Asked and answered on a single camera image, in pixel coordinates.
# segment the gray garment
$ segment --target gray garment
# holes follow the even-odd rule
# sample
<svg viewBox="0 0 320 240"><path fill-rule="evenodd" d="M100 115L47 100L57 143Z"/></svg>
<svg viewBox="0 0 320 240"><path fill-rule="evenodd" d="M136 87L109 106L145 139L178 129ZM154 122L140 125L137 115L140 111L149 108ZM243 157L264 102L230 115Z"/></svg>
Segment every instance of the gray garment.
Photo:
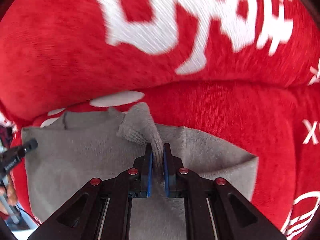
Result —
<svg viewBox="0 0 320 240"><path fill-rule="evenodd" d="M26 156L31 208L46 220L93 177L116 177L152 144L154 169L152 196L134 199L130 239L185 239L182 199L166 199L163 187L163 143L185 167L201 177L224 177L247 199L254 190L258 158L220 138L186 127L155 124L145 103L125 115L106 112L65 112L45 128L29 127L22 141L36 138L38 148Z"/></svg>

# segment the red blanket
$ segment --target red blanket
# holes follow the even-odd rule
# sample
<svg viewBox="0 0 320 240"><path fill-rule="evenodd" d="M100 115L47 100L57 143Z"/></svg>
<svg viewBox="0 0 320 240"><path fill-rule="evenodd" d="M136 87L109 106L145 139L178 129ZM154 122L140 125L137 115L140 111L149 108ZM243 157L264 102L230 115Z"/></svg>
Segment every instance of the red blanket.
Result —
<svg viewBox="0 0 320 240"><path fill-rule="evenodd" d="M299 0L16 0L0 36L1 110L20 127L139 91L92 104L145 101L259 156L252 202L289 239L318 207L320 34Z"/></svg>

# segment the screw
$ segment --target screw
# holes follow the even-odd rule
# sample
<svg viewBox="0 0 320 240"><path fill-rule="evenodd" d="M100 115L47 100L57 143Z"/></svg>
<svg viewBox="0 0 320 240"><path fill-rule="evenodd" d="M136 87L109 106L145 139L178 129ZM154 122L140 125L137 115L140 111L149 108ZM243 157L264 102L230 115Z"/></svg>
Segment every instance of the screw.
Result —
<svg viewBox="0 0 320 240"><path fill-rule="evenodd" d="M129 173L130 175L136 175L136 174L138 174L138 170L135 169L135 168L131 168L131 169L128 170L128 173Z"/></svg>
<svg viewBox="0 0 320 240"><path fill-rule="evenodd" d="M188 172L189 172L189 170L188 170L187 168L180 168L180 169L179 169L179 173L180 173L180 174L185 175L185 174L187 174Z"/></svg>
<svg viewBox="0 0 320 240"><path fill-rule="evenodd" d="M90 184L92 186L97 186L100 184L100 182L101 182L101 180L99 178L93 178L92 180L90 180Z"/></svg>
<svg viewBox="0 0 320 240"><path fill-rule="evenodd" d="M216 183L220 186L223 186L227 183L227 181L224 178L216 178Z"/></svg>

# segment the hand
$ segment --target hand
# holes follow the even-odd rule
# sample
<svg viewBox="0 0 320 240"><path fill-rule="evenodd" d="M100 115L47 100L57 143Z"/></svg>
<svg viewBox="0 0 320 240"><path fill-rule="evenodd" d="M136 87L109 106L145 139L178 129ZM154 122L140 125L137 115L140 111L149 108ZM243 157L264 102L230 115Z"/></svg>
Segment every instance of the hand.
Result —
<svg viewBox="0 0 320 240"><path fill-rule="evenodd" d="M14 206L17 204L18 198L16 195L16 191L13 187L13 182L10 175L8 175L8 182L9 182L9 185L7 186L8 204L11 206ZM4 193L5 193L5 188L0 187L0 195L3 195ZM0 212L2 212L5 215L8 214L4 206L1 204L1 202L0 202Z"/></svg>

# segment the white x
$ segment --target white x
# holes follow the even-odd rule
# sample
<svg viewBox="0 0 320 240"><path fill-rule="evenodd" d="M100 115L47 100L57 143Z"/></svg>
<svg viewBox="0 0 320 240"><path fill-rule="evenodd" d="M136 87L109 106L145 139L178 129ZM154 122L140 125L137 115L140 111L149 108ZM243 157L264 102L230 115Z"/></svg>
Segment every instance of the white x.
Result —
<svg viewBox="0 0 320 240"><path fill-rule="evenodd" d="M320 83L320 59L318 63L318 69L316 70L314 67L310 67L310 72L314 74L314 76L311 78L309 82L309 86L314 84L314 83Z"/></svg>
<svg viewBox="0 0 320 240"><path fill-rule="evenodd" d="M315 130L316 130L318 122L314 121L313 122L313 126L311 126L311 123L306 119L304 119L302 122L303 122L303 124L305 125L305 127L308 130L308 135L305 138L305 140L303 141L303 144L307 144L310 141L310 138L312 138L312 143L313 144L317 144L318 143L318 139L317 139L317 137L315 135Z"/></svg>

